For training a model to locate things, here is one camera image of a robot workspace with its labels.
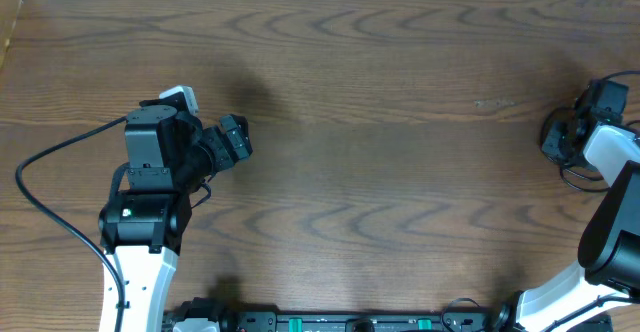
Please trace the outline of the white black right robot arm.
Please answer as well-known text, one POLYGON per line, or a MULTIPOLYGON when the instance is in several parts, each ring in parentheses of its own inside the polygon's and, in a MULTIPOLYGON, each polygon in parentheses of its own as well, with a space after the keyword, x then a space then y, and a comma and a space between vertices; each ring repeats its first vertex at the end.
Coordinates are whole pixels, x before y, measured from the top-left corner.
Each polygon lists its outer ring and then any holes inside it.
POLYGON ((629 88, 612 74, 589 82, 546 118, 540 150, 561 176, 605 182, 577 260, 545 284, 515 293, 491 331, 610 331, 609 310, 639 302, 639 133, 623 120, 629 88))

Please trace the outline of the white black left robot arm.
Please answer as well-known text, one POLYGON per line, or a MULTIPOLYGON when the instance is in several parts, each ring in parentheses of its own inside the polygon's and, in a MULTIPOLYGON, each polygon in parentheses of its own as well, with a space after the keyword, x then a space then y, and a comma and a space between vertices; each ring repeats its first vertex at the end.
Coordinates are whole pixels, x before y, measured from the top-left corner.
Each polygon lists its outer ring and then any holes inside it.
POLYGON ((252 153, 246 118, 205 128, 193 90, 176 86, 126 117, 128 161, 100 212, 101 245, 116 281, 104 282, 102 331, 159 331, 191 194, 252 153))

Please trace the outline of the wooden side panel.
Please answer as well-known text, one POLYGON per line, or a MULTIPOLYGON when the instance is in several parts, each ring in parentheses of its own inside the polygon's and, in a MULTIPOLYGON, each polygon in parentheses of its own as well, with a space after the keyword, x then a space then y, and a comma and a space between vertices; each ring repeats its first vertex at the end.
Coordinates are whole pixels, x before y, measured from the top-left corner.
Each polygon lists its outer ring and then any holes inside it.
POLYGON ((23 0, 0 0, 0 64, 4 64, 23 0))

